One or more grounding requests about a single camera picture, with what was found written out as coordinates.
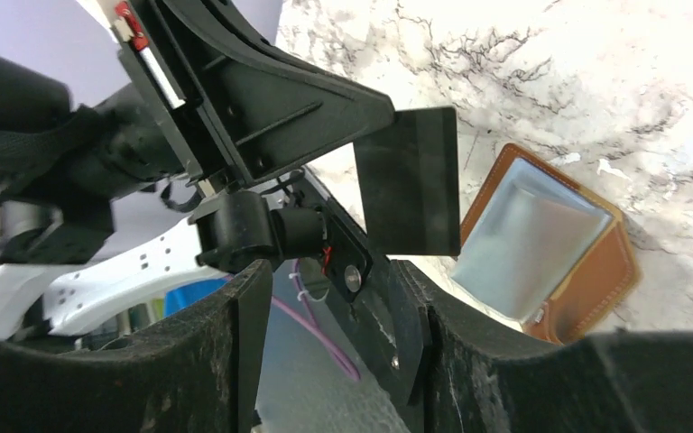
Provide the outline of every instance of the blue object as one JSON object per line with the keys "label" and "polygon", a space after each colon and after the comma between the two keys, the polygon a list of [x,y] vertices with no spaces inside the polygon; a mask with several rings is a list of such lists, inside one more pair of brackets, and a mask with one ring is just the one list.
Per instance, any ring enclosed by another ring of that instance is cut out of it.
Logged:
{"label": "blue object", "polygon": [[227,280],[224,278],[220,280],[199,281],[168,292],[166,298],[163,300],[163,316],[168,317],[180,309],[189,307],[195,302],[219,290],[226,283]]}

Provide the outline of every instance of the gray veining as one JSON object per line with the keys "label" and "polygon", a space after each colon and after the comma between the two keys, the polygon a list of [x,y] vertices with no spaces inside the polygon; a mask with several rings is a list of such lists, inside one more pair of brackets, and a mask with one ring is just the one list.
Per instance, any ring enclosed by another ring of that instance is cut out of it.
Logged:
{"label": "gray veining", "polygon": [[[644,279],[599,328],[693,329],[693,1],[287,0],[278,45],[397,108],[455,106],[462,212],[508,142],[614,202]],[[311,167],[362,221],[350,146]],[[476,304],[450,260],[413,261]]]}

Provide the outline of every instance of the red wire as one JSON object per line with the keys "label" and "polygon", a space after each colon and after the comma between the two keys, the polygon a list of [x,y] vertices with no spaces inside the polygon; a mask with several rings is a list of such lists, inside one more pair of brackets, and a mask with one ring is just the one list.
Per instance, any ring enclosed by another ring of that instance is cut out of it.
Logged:
{"label": "red wire", "polygon": [[331,247],[323,248],[323,253],[325,254],[325,257],[323,257],[323,275],[325,275],[325,270],[328,268],[328,263],[330,263],[330,251]]}

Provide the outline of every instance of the black plastic housing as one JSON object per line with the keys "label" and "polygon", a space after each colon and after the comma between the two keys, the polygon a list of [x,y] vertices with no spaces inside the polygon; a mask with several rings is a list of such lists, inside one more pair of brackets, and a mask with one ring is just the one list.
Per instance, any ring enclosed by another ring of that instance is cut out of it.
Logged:
{"label": "black plastic housing", "polygon": [[123,198],[184,168],[132,84],[95,107],[104,135],[68,158],[63,174],[89,194]]}
{"label": "black plastic housing", "polygon": [[274,48],[229,2],[129,5],[184,105],[123,38],[121,61],[194,181],[251,187],[394,121],[389,97]]}
{"label": "black plastic housing", "polygon": [[69,113],[67,86],[0,57],[0,131],[43,131]]}

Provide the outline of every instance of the black plastic panel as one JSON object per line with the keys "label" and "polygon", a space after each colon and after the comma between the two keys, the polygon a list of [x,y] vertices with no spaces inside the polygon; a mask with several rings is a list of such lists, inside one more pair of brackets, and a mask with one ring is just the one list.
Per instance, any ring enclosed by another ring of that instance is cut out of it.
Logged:
{"label": "black plastic panel", "polygon": [[458,255],[458,154],[452,107],[397,112],[355,140],[371,245],[384,254]]}
{"label": "black plastic panel", "polygon": [[41,133],[69,114],[65,84],[0,57],[0,131]]}

